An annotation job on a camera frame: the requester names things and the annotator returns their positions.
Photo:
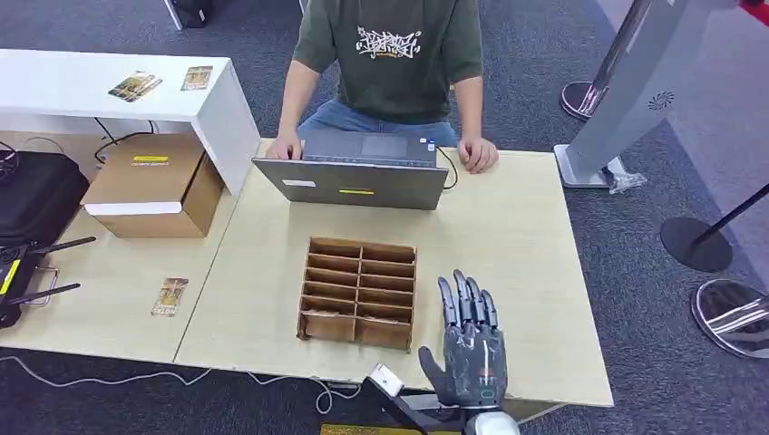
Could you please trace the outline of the person's right hand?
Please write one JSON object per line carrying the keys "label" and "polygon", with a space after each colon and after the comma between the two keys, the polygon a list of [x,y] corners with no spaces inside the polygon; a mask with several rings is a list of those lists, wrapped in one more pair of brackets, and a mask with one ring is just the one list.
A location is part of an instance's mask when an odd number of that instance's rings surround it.
{"label": "person's right hand", "polygon": [[281,130],[265,156],[277,160],[300,160],[302,149],[302,141],[295,129]]}

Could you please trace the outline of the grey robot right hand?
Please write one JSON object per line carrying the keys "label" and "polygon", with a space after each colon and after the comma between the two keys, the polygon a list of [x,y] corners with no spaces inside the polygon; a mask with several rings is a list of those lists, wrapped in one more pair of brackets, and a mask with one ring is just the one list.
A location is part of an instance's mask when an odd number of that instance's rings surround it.
{"label": "grey robot right hand", "polygon": [[443,366],[422,346],[418,359],[438,402],[464,409],[501,406],[508,386],[503,330],[492,295],[459,269],[455,285],[443,276],[437,285],[443,304]]}

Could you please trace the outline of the person's left hand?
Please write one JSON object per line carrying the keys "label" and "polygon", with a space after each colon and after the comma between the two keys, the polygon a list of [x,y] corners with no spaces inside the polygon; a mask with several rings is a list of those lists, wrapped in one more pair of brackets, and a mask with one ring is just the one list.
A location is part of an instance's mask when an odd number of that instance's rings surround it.
{"label": "person's left hand", "polygon": [[479,174],[492,168],[498,161],[497,147],[483,137],[463,136],[457,150],[465,170],[472,174]]}

